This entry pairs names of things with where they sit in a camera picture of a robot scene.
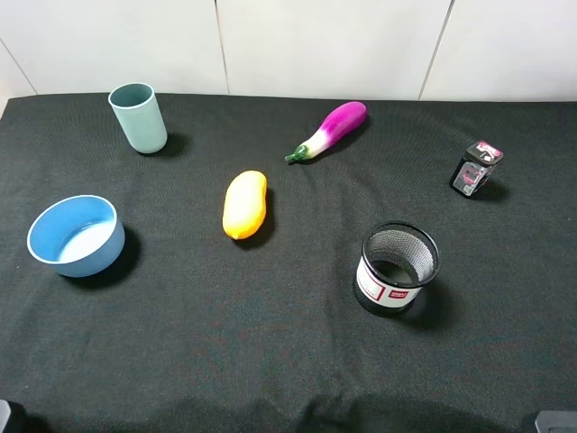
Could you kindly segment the black mesh pen holder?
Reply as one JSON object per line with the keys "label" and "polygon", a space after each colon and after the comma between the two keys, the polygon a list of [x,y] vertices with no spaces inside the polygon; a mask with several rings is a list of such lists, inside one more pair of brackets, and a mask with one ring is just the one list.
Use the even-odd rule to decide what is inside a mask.
{"label": "black mesh pen holder", "polygon": [[439,267],[437,245],[427,232],[407,222],[389,221],[363,237],[353,293],[373,315],[401,315],[436,278]]}

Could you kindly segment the grey object bottom right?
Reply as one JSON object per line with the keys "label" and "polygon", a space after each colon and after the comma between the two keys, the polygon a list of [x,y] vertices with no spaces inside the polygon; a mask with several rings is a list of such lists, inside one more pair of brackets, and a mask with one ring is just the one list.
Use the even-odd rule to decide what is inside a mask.
{"label": "grey object bottom right", "polygon": [[576,433],[577,412],[567,410],[542,410],[535,420],[538,433]]}

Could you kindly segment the yellow toy mango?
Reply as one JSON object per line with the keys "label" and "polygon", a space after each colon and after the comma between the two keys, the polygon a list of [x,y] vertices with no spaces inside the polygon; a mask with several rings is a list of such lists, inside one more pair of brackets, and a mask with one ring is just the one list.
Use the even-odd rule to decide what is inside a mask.
{"label": "yellow toy mango", "polygon": [[266,216],[267,178],[257,170],[244,171],[229,185],[224,199],[223,229],[234,240],[254,235]]}

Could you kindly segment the purple toy eggplant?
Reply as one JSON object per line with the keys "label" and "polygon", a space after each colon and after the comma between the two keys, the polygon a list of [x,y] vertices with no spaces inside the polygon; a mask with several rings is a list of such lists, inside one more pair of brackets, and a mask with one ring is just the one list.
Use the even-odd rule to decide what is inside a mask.
{"label": "purple toy eggplant", "polygon": [[352,101],[333,110],[297,149],[285,157],[287,163],[309,161],[327,151],[347,134],[356,130],[366,119],[368,109],[362,102]]}

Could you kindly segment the black table cloth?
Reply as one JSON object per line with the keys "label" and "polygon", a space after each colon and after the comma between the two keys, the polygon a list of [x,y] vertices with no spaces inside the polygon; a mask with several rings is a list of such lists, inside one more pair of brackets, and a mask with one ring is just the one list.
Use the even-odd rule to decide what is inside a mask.
{"label": "black table cloth", "polygon": [[[576,407],[576,106],[371,101],[306,164],[329,100],[160,95],[136,153],[104,94],[17,98],[1,119],[1,396],[26,432],[518,432]],[[504,156],[470,198],[465,150]],[[233,179],[267,178],[260,229],[223,229]],[[28,231],[77,195],[124,248],[60,275]],[[353,293],[362,239],[427,232],[436,278],[401,315]]]}

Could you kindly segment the small black pink box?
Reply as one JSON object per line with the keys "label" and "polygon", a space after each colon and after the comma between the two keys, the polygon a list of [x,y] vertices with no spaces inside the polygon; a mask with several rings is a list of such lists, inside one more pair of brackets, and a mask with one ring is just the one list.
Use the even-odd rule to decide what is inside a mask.
{"label": "small black pink box", "polygon": [[450,187],[470,198],[484,185],[503,156],[502,150],[485,141],[472,144],[455,169],[449,181]]}

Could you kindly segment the teal plastic cup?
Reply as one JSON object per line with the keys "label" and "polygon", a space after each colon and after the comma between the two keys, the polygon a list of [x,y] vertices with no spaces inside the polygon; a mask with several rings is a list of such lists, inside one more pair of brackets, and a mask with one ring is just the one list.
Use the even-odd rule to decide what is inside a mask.
{"label": "teal plastic cup", "polygon": [[168,132],[153,87],[141,82],[122,85],[108,95],[108,103],[133,149],[151,154],[164,148]]}

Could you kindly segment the blue bowl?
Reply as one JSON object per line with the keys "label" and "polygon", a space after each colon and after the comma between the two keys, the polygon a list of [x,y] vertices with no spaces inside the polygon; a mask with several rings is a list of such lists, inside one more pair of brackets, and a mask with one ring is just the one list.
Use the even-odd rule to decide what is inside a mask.
{"label": "blue bowl", "polygon": [[27,235],[31,256],[56,273],[84,278],[110,266],[125,243],[114,205],[96,195],[64,198],[33,221]]}

